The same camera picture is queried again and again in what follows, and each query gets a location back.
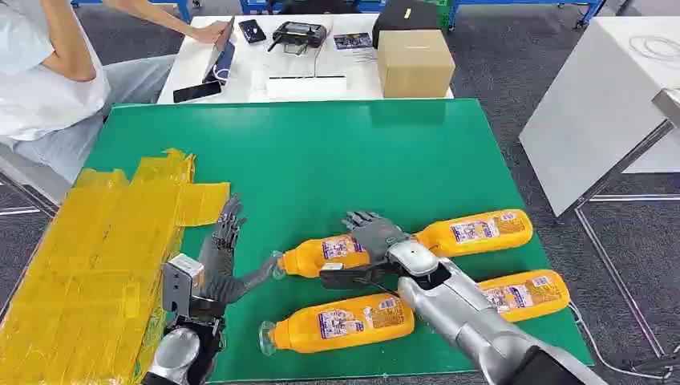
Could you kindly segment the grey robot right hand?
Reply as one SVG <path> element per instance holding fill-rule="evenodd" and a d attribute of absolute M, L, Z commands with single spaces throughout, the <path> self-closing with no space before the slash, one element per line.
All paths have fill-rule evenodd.
<path fill-rule="evenodd" d="M 368 253 L 370 264 L 379 264 L 386 260 L 391 246 L 411 239 L 410 234 L 402 231 L 391 220 L 373 212 L 346 212 L 341 223 Z"/>

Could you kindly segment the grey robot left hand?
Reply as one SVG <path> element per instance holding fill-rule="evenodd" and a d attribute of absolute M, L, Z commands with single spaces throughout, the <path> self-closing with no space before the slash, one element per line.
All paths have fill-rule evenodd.
<path fill-rule="evenodd" d="M 233 275 L 235 248 L 246 222 L 240 216 L 243 208 L 236 193 L 225 202 L 212 232 L 204 238 L 198 262 L 204 266 L 204 284 L 200 296 L 228 305 L 240 300 L 245 294 L 272 276 L 281 255 L 274 252 L 260 266 L 244 276 Z"/>

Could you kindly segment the person's left hand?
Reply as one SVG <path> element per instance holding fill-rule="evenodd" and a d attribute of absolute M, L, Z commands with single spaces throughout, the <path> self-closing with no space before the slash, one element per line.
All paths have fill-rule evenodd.
<path fill-rule="evenodd" d="M 204 27 L 191 27 L 190 34 L 193 39 L 200 43 L 214 44 L 229 26 L 228 22 L 217 21 Z"/>

